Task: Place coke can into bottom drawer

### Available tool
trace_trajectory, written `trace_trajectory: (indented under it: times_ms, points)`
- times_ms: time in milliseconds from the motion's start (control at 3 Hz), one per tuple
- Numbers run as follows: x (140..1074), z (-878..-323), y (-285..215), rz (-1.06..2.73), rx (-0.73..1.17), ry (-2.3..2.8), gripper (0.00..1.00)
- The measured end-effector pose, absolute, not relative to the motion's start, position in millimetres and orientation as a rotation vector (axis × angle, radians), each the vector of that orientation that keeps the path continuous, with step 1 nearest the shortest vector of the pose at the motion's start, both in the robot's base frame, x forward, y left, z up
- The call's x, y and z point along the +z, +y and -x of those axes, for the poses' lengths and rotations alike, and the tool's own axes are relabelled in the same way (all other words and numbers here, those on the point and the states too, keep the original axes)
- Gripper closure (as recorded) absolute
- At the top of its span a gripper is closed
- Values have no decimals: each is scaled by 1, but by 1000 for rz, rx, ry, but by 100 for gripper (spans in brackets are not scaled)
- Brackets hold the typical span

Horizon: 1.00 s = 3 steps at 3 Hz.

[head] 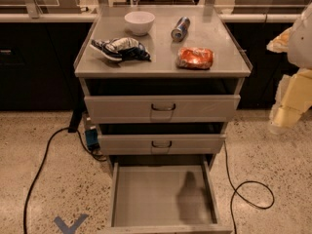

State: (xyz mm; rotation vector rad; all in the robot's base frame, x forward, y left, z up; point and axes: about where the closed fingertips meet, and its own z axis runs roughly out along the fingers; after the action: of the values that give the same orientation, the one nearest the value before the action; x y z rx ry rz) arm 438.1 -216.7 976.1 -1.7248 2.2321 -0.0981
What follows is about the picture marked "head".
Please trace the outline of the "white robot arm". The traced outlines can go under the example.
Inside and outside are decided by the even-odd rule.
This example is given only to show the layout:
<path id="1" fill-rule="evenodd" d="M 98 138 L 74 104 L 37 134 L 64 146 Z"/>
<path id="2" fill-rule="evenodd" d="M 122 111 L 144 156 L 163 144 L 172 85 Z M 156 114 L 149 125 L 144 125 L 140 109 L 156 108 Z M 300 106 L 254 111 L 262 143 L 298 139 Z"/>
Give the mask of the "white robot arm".
<path id="1" fill-rule="evenodd" d="M 285 52 L 297 66 L 295 75 L 284 75 L 278 85 L 269 115 L 269 131 L 280 135 L 292 128 L 312 106 L 312 4 L 267 45 L 274 53 Z"/>

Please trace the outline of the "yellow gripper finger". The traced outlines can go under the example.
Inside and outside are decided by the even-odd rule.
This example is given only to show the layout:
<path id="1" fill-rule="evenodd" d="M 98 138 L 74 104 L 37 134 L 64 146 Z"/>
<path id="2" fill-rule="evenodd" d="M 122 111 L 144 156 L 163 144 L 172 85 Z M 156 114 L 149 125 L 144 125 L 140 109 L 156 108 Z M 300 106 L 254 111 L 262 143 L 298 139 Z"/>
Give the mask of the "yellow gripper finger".
<path id="1" fill-rule="evenodd" d="M 290 27 L 284 30 L 267 44 L 266 49 L 273 53 L 286 53 L 289 48 L 291 30 Z"/>
<path id="2" fill-rule="evenodd" d="M 311 106 L 312 70 L 300 69 L 293 76 L 284 75 L 269 115 L 269 131 L 275 135 L 285 133 Z"/>

